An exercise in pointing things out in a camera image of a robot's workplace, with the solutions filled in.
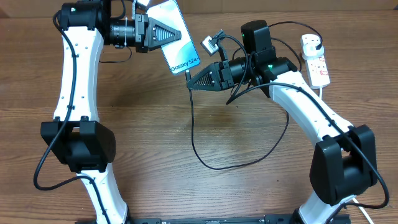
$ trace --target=wooden floor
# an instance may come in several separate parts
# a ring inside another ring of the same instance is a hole
[[[185,16],[201,65],[211,62],[200,41],[224,29],[240,36],[246,22],[265,19],[300,21],[324,38],[331,85],[324,100],[338,114],[376,134],[377,167],[391,193],[388,207],[368,210],[375,223],[398,223],[398,11],[272,12]],[[305,27],[279,25],[278,37],[300,50]],[[229,53],[237,47],[225,44]],[[275,43],[278,56],[296,59]],[[102,60],[128,57],[105,47]],[[40,123],[51,121],[62,77],[63,48],[51,19],[0,20],[0,223],[73,223],[95,217],[81,182],[51,192],[32,183],[47,145]],[[285,113],[260,91],[225,105],[229,91],[195,91],[195,141],[198,153],[215,167],[262,157],[279,138]],[[201,165],[190,144],[190,104],[185,77],[173,77],[162,52],[134,54],[120,64],[98,70],[101,123],[114,131],[114,172],[132,215],[159,218],[252,217],[292,213],[312,191],[308,174],[313,148],[291,122],[276,150],[250,167],[213,171]],[[40,174],[49,186],[73,177],[51,153]],[[380,185],[358,197],[363,203],[383,200]],[[353,223],[364,223],[349,208]]]

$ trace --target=white power strip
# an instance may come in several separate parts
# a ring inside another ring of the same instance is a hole
[[[324,49],[316,50],[315,47],[320,43],[320,38],[314,34],[305,34],[301,37],[302,55],[305,58],[305,67],[307,68],[308,79],[310,80],[310,87],[313,89],[322,89],[323,87],[330,84],[328,68],[326,67],[326,61],[324,56]]]

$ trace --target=smartphone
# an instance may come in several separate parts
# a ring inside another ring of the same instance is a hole
[[[168,0],[148,9],[149,17],[181,31],[181,39],[162,46],[163,55],[173,75],[200,64],[198,52],[192,42],[187,25],[175,0]]]

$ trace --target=white cable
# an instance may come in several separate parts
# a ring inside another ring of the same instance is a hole
[[[322,87],[319,88],[319,99],[322,99]]]
[[[355,203],[359,203],[359,202],[357,201],[356,198],[353,198],[353,201],[354,201]],[[358,207],[358,208],[361,210],[361,212],[362,212],[363,215],[366,217],[366,219],[368,220],[368,222],[369,222],[370,224],[374,224],[373,221],[371,220],[371,217],[368,215],[368,213],[365,211],[365,209],[364,209],[363,207]]]

